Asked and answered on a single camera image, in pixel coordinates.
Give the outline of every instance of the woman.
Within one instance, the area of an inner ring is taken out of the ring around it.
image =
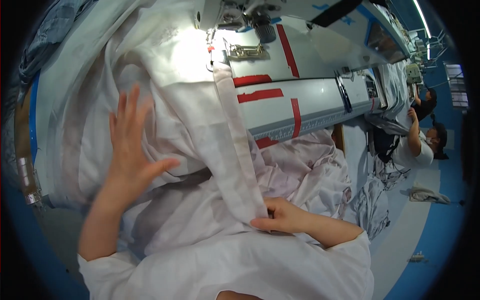
[[[156,176],[179,165],[173,158],[155,163],[145,158],[141,137],[153,101],[137,109],[139,93],[137,85],[128,99],[122,92],[117,116],[110,113],[113,158],[80,236],[80,272],[91,299],[372,297],[366,232],[342,220],[308,213],[282,198],[265,198],[272,218],[251,221],[263,231],[213,236],[141,262],[128,252],[117,252],[123,212]],[[323,248],[293,233],[306,233]]]

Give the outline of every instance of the fluorescent light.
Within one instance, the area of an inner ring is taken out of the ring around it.
[[[419,11],[420,18],[423,22],[423,26],[425,27],[425,31],[427,32],[428,38],[432,38],[432,35],[430,34],[430,30],[428,29],[427,21],[425,21],[425,16],[423,15],[423,12],[421,11],[420,5],[417,0],[413,0],[413,3],[415,3],[415,6],[417,7],[417,10]]]

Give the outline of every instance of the blue wall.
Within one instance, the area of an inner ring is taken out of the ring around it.
[[[412,0],[393,0],[393,13],[409,30],[423,28],[420,15],[415,8]],[[442,25],[434,16],[433,10],[423,0],[419,0],[430,32],[433,36],[440,33]],[[447,80],[446,71],[443,67],[443,61],[453,61],[460,63],[453,48],[447,50],[441,56],[438,67],[424,76],[427,85],[433,86]],[[432,283],[448,260],[448,257],[456,244],[456,239],[460,233],[464,208],[458,202],[465,197],[466,185],[462,181],[462,170],[460,163],[460,129],[462,112],[453,108],[450,88],[448,83],[435,88],[437,92],[437,107],[434,110],[436,120],[445,125],[447,129],[455,131],[454,150],[445,149],[449,160],[439,161],[440,169],[440,193],[448,196],[452,201],[450,205],[432,204],[428,214],[425,228],[423,229],[420,241],[415,249],[415,253],[422,251],[427,262],[409,263],[402,273],[395,286],[385,299],[420,299]],[[429,128],[432,126],[432,120],[425,118],[420,122],[420,126]]]

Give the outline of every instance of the worker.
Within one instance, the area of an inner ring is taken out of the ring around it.
[[[214,236],[141,262],[117,252],[123,212],[155,177],[180,164],[174,158],[146,159],[141,138],[153,101],[137,109],[139,93],[137,85],[128,99],[121,93],[117,115],[110,113],[112,161],[80,235],[78,261],[90,299],[371,299],[366,232],[283,198],[265,198],[271,218],[251,221],[262,231]],[[321,246],[294,233],[306,233]]]
[[[379,159],[384,163],[392,161],[395,168],[426,168],[436,156],[442,156],[447,131],[443,124],[434,122],[434,126],[423,134],[415,109],[409,108],[407,115],[412,119],[412,125],[405,136],[387,134],[380,128],[374,128],[375,151]]]
[[[418,120],[423,120],[426,116],[433,112],[433,109],[437,106],[437,92],[432,88],[427,88],[425,94],[425,101],[419,98],[418,89],[415,93],[415,104],[412,106],[417,113]]]

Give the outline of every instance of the blue fabric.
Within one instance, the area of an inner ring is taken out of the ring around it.
[[[63,41],[73,21],[98,0],[54,0],[31,41],[25,47],[20,66],[20,93],[23,102],[28,84]]]

